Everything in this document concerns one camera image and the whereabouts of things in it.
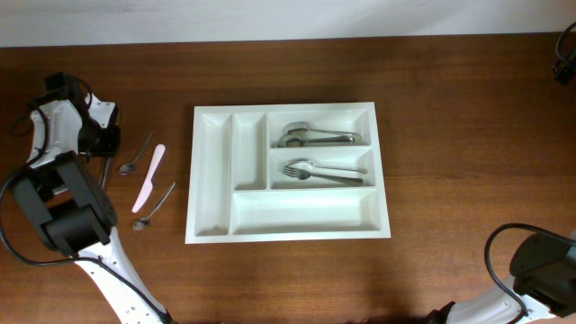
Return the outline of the thin metal fork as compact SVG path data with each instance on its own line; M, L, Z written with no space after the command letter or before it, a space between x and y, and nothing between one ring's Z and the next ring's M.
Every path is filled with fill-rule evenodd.
M341 166L327 166L319 164L318 162L313 161L312 159L300 157L291 160L284 161L280 168L284 167L296 167L297 165L304 165L305 167L311 168L319 168L319 169L326 169L326 170L334 170L334 171L345 171L345 172L353 172L362 175L367 175L368 171L365 168L349 168L349 167L341 167Z

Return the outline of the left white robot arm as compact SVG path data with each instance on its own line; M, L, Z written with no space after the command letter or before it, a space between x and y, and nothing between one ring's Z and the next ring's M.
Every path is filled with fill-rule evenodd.
M46 92L27 103L33 127L31 153L2 186L41 243L62 255L48 266L74 264L94 282L122 323L170 323L125 254L118 217L86 164L109 162L120 146L119 109L102 102L76 76L58 72L44 80Z

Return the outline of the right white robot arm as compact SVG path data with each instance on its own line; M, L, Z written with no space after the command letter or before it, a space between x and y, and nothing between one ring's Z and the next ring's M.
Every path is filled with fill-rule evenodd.
M491 264L491 245L505 230L532 233L517 248L509 276L500 280ZM575 234L565 237L534 225L507 223L484 247L484 263L495 286L464 302L432 310L425 324L503 324L566 318L575 313Z

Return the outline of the large metal spoon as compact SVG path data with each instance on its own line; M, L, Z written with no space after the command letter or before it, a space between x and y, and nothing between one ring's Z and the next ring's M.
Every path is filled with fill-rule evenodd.
M362 139L362 136L359 133L355 132L315 129L306 121L297 121L289 123L283 127L283 132L288 133L290 135L300 134L304 132L317 132L322 134L331 134L331 135L349 137L354 141L359 141Z
M301 148L301 147L325 147L325 146L346 146L356 142L354 138L346 136L312 138L301 135L283 135L277 142L278 148Z

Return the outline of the metal serving tongs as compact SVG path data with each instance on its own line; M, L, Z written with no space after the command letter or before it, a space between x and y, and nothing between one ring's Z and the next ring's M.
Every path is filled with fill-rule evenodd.
M106 157L103 159L103 167L99 177L99 185L103 190L106 188L107 179L109 177L112 164L113 164L112 157Z

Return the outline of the thick handled metal fork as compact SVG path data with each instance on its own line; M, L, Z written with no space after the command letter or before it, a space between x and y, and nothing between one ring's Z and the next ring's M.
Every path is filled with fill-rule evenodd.
M292 178L297 179L297 180L308 180L311 177L316 177L319 179L324 179L324 180L329 180L329 181L341 183L343 185L362 186L364 184L364 181L362 178L316 174L316 173L312 173L310 171L306 171L306 170L291 167L291 166L284 166L282 169L282 173L286 176L292 177Z

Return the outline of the small metal teaspoon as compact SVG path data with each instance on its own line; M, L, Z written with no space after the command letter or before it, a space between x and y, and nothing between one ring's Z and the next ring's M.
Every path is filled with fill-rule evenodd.
M146 151L148 144L150 143L150 140L153 136L154 132L151 132L148 137L146 138L144 144L142 145L142 147L139 149L138 153L135 155L135 157L133 158L132 161L125 163L124 165L122 165L119 169L119 174L121 176L126 176L131 174L132 172L134 172L136 170L136 163L138 161L138 159L142 156L142 154Z

